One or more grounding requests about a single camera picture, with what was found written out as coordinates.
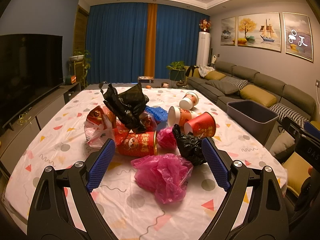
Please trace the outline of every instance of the curtain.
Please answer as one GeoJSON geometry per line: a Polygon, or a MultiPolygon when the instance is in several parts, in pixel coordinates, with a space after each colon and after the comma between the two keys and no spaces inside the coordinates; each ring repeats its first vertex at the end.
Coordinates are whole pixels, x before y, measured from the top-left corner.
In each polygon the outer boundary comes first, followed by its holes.
{"type": "Polygon", "coordinates": [[[148,4],[148,29],[144,75],[149,77],[155,76],[157,6],[156,3],[148,4]]]}
{"type": "Polygon", "coordinates": [[[208,15],[169,5],[158,5],[156,25],[155,78],[168,78],[166,68],[173,61],[195,65],[199,23],[208,15]]]}
{"type": "Polygon", "coordinates": [[[86,49],[91,54],[89,84],[137,82],[144,74],[147,3],[91,6],[86,49]]]}

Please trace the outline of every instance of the black tv screen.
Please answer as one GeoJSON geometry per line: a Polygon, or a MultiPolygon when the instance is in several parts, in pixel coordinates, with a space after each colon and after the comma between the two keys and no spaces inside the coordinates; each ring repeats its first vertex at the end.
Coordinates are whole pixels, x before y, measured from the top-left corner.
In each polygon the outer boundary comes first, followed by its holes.
{"type": "Polygon", "coordinates": [[[62,36],[0,36],[0,126],[63,83],[62,36]]]}

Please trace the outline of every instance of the tv cabinet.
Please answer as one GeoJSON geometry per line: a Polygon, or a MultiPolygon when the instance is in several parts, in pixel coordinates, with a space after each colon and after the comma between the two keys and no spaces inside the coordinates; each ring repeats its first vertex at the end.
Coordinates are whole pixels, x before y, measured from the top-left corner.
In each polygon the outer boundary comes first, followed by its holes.
{"type": "Polygon", "coordinates": [[[80,82],[60,86],[32,106],[24,117],[24,120],[28,120],[27,122],[19,125],[16,120],[12,123],[13,130],[9,128],[0,136],[0,171],[2,174],[6,177],[11,176],[19,159],[40,130],[80,92],[80,82]]]}

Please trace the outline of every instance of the crumpled black plastic bag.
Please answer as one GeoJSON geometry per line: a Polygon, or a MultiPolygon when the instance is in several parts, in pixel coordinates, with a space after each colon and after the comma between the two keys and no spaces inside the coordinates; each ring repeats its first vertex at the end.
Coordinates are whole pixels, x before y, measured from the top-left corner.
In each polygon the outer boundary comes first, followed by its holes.
{"type": "Polygon", "coordinates": [[[173,126],[172,133],[177,141],[177,146],[182,157],[190,161],[193,166],[207,162],[201,149],[202,139],[193,136],[191,132],[186,135],[181,134],[180,126],[178,124],[173,126]]]}
{"type": "MultiPolygon", "coordinates": [[[[103,85],[104,82],[99,85],[102,94],[103,85]]],[[[136,133],[146,131],[146,127],[140,121],[139,115],[146,108],[149,98],[143,94],[140,82],[121,94],[118,94],[112,84],[109,84],[107,91],[103,94],[103,98],[105,99],[103,101],[104,104],[119,118],[126,128],[136,128],[136,133]]]]}

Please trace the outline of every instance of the wall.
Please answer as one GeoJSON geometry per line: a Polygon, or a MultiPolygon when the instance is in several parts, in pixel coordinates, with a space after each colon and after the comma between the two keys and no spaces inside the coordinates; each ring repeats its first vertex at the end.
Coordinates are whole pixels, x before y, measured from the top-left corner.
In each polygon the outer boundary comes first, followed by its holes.
{"type": "Polygon", "coordinates": [[[79,0],[78,4],[85,9],[87,12],[90,12],[90,5],[87,4],[85,0],[79,0]]]}
{"type": "Polygon", "coordinates": [[[305,3],[277,2],[248,6],[210,17],[212,21],[211,46],[218,60],[253,68],[280,79],[308,93],[316,100],[316,79],[320,79],[320,25],[309,5],[305,3]],[[281,22],[281,52],[238,46],[221,46],[221,19],[255,13],[279,12],[281,22]],[[282,12],[301,13],[309,16],[313,38],[313,63],[285,53],[284,23],[282,12]]]}
{"type": "Polygon", "coordinates": [[[68,75],[78,0],[11,0],[0,18],[0,35],[39,33],[63,36],[62,68],[68,75]]]}

